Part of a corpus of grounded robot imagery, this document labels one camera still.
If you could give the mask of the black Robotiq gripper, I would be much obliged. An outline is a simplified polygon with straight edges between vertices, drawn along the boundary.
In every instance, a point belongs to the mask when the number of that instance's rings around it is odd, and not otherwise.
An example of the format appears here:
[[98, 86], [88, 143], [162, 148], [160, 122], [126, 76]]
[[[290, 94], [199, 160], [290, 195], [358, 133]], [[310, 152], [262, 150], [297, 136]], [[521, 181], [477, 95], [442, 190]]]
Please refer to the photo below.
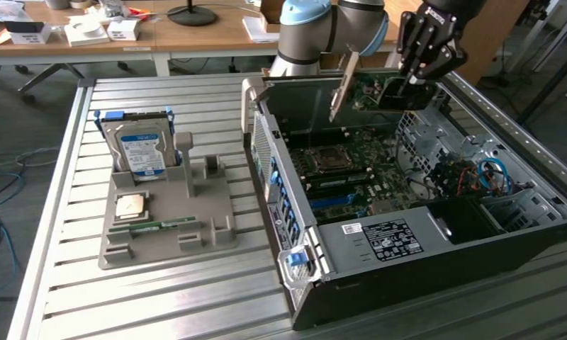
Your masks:
[[409, 84], [435, 81], [467, 62], [459, 41], [483, 5], [479, 0], [425, 0], [415, 11], [402, 13], [397, 53]]

